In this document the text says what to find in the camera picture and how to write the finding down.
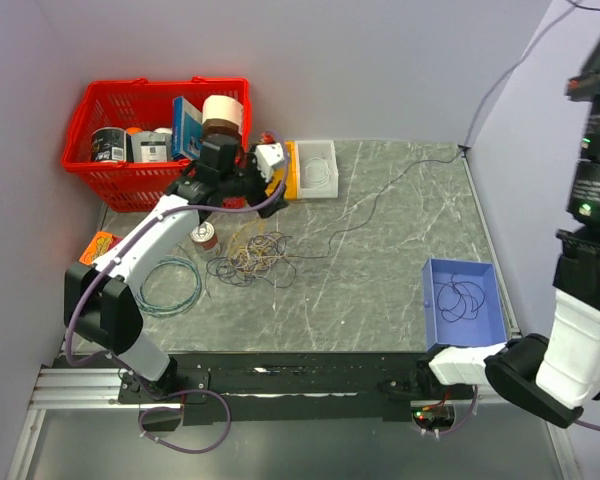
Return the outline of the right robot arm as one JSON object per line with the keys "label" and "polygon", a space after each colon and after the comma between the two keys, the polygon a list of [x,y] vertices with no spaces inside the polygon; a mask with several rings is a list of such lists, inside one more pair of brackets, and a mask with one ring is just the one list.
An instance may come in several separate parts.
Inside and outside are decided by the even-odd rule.
{"label": "right robot arm", "polygon": [[488,384],[505,400],[560,428],[579,423],[584,404],[600,399],[600,40],[580,73],[569,79],[566,95],[591,108],[567,204],[581,226],[556,234],[562,251],[553,280],[550,336],[436,348],[416,376],[418,390],[433,399],[451,385]]}

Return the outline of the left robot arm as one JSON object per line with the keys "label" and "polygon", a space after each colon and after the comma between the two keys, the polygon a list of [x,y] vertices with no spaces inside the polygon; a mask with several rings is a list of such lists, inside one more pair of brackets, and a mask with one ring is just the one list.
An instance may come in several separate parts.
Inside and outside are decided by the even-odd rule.
{"label": "left robot arm", "polygon": [[65,356],[73,367],[89,363],[73,355],[75,335],[100,346],[120,366],[142,381],[157,402],[171,399],[178,387],[176,360],[151,341],[136,302],[151,271],[167,253],[223,203],[242,198],[244,212],[268,218],[286,207],[285,183],[276,172],[289,170],[281,142],[249,149],[225,134],[207,137],[198,158],[190,161],[167,187],[153,210],[120,242],[89,264],[74,263],[64,278]]}

